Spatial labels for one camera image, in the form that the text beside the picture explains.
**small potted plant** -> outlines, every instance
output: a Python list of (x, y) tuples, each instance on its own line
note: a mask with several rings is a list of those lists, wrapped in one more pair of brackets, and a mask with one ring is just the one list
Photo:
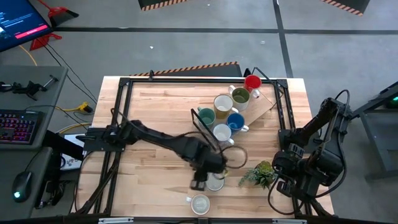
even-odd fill
[(276, 174), (271, 164), (267, 161), (262, 161), (255, 168), (251, 168), (246, 172), (239, 181), (239, 186), (242, 187), (245, 181), (248, 181), (254, 183), (254, 185), (260, 185), (263, 189), (269, 189), (275, 178)]

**concrete floor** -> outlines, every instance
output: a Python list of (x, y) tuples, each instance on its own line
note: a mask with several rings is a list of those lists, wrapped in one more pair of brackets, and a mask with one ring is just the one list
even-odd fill
[[(130, 0), (46, 0), (81, 14), (63, 26), (147, 28), (276, 29), (272, 0), (194, 0), (142, 12)], [(45, 15), (46, 9), (33, 2)], [(363, 17), (319, 0), (279, 0), (285, 29), (397, 30), (396, 0), (373, 0)], [(105, 75), (165, 70), (216, 62), (238, 61), (241, 68), (257, 66), (270, 77), (286, 77), (278, 34), (183, 32), (57, 32), (63, 39), (51, 45), (97, 95)], [(340, 90), (351, 92), (356, 109), (381, 89), (397, 81), (398, 35), (286, 35), (295, 78), (304, 78), (312, 113), (324, 98)], [(45, 49), (32, 52), (39, 65), (57, 63)], [(18, 47), (0, 54), (1, 65), (32, 65)], [(89, 101), (65, 82), (58, 105), (72, 108)], [(55, 113), (50, 129), (73, 121)], [(398, 222), (397, 179), (368, 183), (364, 175), (380, 169), (360, 120), (345, 138), (348, 176), (332, 193), (335, 213), (343, 218)], [(67, 213), (70, 203), (58, 213)]]

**computer mouse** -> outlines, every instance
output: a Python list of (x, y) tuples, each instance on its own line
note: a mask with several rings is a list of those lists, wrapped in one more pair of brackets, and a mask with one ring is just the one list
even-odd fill
[(12, 184), (12, 197), (14, 201), (25, 202), (29, 196), (32, 184), (32, 172), (24, 171), (19, 173)]

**striped caution tape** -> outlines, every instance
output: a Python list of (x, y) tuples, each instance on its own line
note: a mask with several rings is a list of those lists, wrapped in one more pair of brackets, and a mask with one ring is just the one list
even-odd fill
[[(237, 65), (238, 62), (225, 62), (225, 63), (216, 63), (212, 65), (200, 65), (200, 66), (193, 66), (193, 67), (186, 67), (186, 68), (176, 68), (176, 69), (170, 69), (170, 70), (163, 70), (163, 71), (157, 71), (155, 72), (155, 75), (167, 75), (168, 73), (174, 73), (174, 72), (184, 72), (184, 71), (191, 71), (191, 70), (196, 70), (196, 69), (203, 69), (203, 68), (213, 68), (213, 67), (220, 67), (220, 66), (226, 66), (226, 65)], [(138, 73), (130, 76), (149, 76), (149, 72), (147, 73)]]
[(353, 7), (349, 7), (349, 6), (346, 6), (342, 3), (340, 3), (341, 0), (340, 1), (339, 0), (335, 0), (335, 1), (334, 0), (321, 0), (321, 1), (331, 4), (332, 6), (338, 7), (339, 9), (346, 10), (346, 11), (348, 11), (352, 14), (355, 14), (357, 16), (363, 16), (363, 13), (361, 11), (359, 11)]
[(157, 9), (157, 8), (164, 7), (164, 6), (171, 6), (173, 4), (178, 4), (178, 3), (186, 2), (186, 1), (188, 1), (188, 0), (163, 1), (163, 2), (160, 2), (160, 3), (156, 3), (156, 4), (152, 4), (152, 5), (149, 5), (149, 6), (142, 7), (141, 10), (142, 11), (148, 11), (148, 10)]

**desk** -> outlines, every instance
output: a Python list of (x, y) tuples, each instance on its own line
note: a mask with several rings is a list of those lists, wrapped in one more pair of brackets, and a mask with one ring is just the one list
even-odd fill
[[(36, 94), (37, 101), (30, 99), (26, 95), (17, 95), (11, 92), (0, 93), (0, 108), (24, 110), (26, 107), (34, 105), (55, 106), (65, 81), (66, 73), (67, 69), (63, 67), (0, 66), (0, 80), (7, 84), (18, 82), (26, 86), (30, 80), (34, 83), (44, 85), (50, 79), (49, 75), (53, 75), (59, 79), (59, 82), (49, 86), (47, 92), (38, 92)], [(39, 150), (54, 108), (37, 107), (32, 108), (32, 110), (45, 113), (33, 145), (21, 147), (0, 144), (0, 173), (2, 182), (0, 184), (0, 220), (30, 218), (52, 153), (51, 148), (45, 147), (33, 160), (28, 169), (33, 172), (32, 193), (24, 203), (16, 203), (12, 199), (12, 183), (15, 176), (24, 171), (30, 159)]]
[[(112, 116), (109, 110), (114, 106), (119, 78), (104, 77), (93, 120), (93, 126), (96, 128), (111, 123)], [(297, 127), (301, 127), (312, 118), (305, 85), (302, 79), (287, 79), (287, 82), (295, 123)], [(217, 95), (212, 92), (212, 85), (215, 84), (135, 83), (129, 118), (139, 119), (148, 128), (172, 135), (191, 131), (193, 125), (190, 109), (199, 105), (211, 106), (213, 95)], [(203, 86), (207, 86), (207, 95), (195, 96), (195, 89)], [(274, 89), (271, 85), (263, 85), (261, 92), (275, 103)], [(203, 193), (209, 196), (211, 201), (211, 209), (206, 217), (285, 217), (273, 211), (267, 204), (267, 190), (259, 187), (238, 187), (239, 179), (248, 168), (254, 167), (262, 160), (272, 161), (274, 154), (279, 150), (277, 141), (279, 129), (275, 107), (253, 122), (247, 134), (239, 134), (234, 138), (236, 144), (248, 150), (248, 163), (243, 169), (231, 170), (225, 186), (220, 191)], [(103, 152), (92, 153), (82, 168), (78, 186), (79, 208), (98, 185), (103, 157)], [(186, 201), (186, 197), (200, 194), (188, 187), (192, 174), (189, 165), (172, 151), (144, 141), (127, 146), (122, 153), (119, 166), (112, 216), (197, 217)], [(320, 187), (320, 192), (325, 190), (326, 187)], [(101, 211), (106, 203), (107, 191), (106, 189)], [(271, 201), (282, 211), (292, 211), (291, 198), (281, 195), (276, 190), (272, 193)], [(333, 213), (329, 195), (320, 198), (319, 202), (328, 212)]]

